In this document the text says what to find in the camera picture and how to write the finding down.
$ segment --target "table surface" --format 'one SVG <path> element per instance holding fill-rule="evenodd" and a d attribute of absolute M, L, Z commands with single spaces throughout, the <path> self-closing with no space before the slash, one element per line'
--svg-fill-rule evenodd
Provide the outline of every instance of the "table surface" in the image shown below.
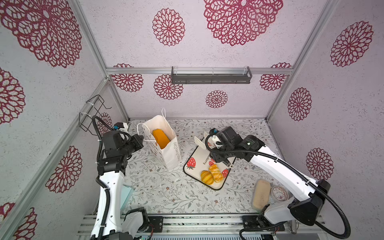
<path fill-rule="evenodd" d="M 146 120 L 131 121 L 129 133 L 136 132 L 136 125 Z M 243 138 L 255 135 L 276 154 L 275 141 L 262 119 L 170 119 L 170 126 L 177 135 L 182 162 L 168 171 L 159 162 L 147 143 L 128 160 L 125 185 L 134 193 L 127 209 L 145 207 L 149 214 L 165 213 L 249 213 L 256 212 L 252 197 L 257 180 L 265 179 L 272 185 L 281 185 L 271 175 L 243 159 L 237 159 L 221 190 L 212 190 L 187 176 L 183 166 L 196 148 L 194 136 L 203 138 L 204 131 L 231 126 Z"/>

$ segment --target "white paper bag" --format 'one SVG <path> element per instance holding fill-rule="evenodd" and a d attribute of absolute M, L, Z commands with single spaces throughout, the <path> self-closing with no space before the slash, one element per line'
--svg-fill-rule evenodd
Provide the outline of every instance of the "white paper bag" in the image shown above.
<path fill-rule="evenodd" d="M 144 131 L 144 141 L 148 142 L 149 147 L 156 158 L 162 162 L 168 170 L 172 170 L 178 166 L 181 162 L 179 144 L 177 143 L 175 131 L 170 127 L 165 115 L 157 115 L 142 123 L 142 128 Z M 165 135 L 170 140 L 167 146 L 163 149 L 160 149 L 155 137 L 152 135 L 152 131 L 155 129 L 163 130 Z"/>

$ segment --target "croissant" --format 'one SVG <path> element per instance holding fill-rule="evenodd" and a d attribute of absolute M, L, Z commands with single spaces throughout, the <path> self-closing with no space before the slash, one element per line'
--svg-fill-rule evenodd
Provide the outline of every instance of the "croissant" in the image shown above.
<path fill-rule="evenodd" d="M 221 182 L 224 179 L 223 174 L 216 164 L 209 167 L 209 171 L 212 173 L 215 182 Z"/>
<path fill-rule="evenodd" d="M 201 181 L 205 184 L 211 185 L 214 182 L 212 174 L 208 171 L 201 172 Z"/>

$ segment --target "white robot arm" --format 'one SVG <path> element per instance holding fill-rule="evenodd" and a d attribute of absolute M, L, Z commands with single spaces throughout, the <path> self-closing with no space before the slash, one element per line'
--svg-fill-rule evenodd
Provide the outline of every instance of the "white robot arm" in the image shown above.
<path fill-rule="evenodd" d="M 212 137 L 216 148 L 211 149 L 208 146 L 210 137 Z M 257 137 L 248 135 L 243 139 L 232 127 L 225 127 L 221 131 L 214 128 L 210 130 L 210 134 L 205 139 L 205 147 L 216 162 L 223 162 L 227 166 L 229 166 L 227 158 L 234 156 L 253 163 L 272 175 L 293 194 L 293 197 L 286 202 L 264 207 L 260 214 L 264 227 L 241 230 L 240 237 L 242 239 L 244 239 L 241 235 L 243 231 L 267 230 L 293 219 L 310 226 L 316 224 L 325 232 L 340 239 L 346 239 L 350 236 L 351 228 L 347 217 L 327 195 L 330 184 L 323 179 L 310 178 L 290 166 L 276 156 Z M 343 234 L 334 233 L 316 221 L 325 200 L 331 203 L 343 220 Z"/>
<path fill-rule="evenodd" d="M 96 119 L 110 131 L 101 136 Z M 93 116 L 92 123 L 100 142 L 96 178 L 96 182 L 100 185 L 100 196 L 91 240 L 132 240 L 138 231 L 144 231 L 148 227 L 148 215 L 144 208 L 134 209 L 121 223 L 121 188 L 127 160 L 132 153 L 143 148 L 143 136 L 137 134 L 130 136 L 128 124 L 125 122 L 118 122 L 111 128 L 98 116 Z"/>

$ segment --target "cutting board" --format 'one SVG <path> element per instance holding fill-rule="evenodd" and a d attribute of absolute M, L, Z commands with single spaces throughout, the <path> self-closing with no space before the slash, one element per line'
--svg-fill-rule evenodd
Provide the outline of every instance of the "cutting board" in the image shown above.
<path fill-rule="evenodd" d="M 196 179 L 202 184 L 212 188 L 213 190 L 220 190 L 223 187 L 227 177 L 229 176 L 231 169 L 222 162 L 216 163 L 215 160 L 213 160 L 209 156 L 209 153 L 210 152 L 207 149 L 197 147 L 192 153 L 192 155 L 188 158 L 186 163 L 184 164 L 183 170 L 185 174 Z M 233 164 L 235 162 L 235 159 L 236 157 L 230 157 L 228 158 L 228 161 L 231 164 Z M 221 182 L 214 182 L 211 185 L 207 185 L 201 181 L 200 175 L 202 171 L 209 171 L 209 167 L 212 166 L 213 164 L 216 164 L 217 167 L 220 169 L 220 172 L 224 176 L 224 180 Z"/>

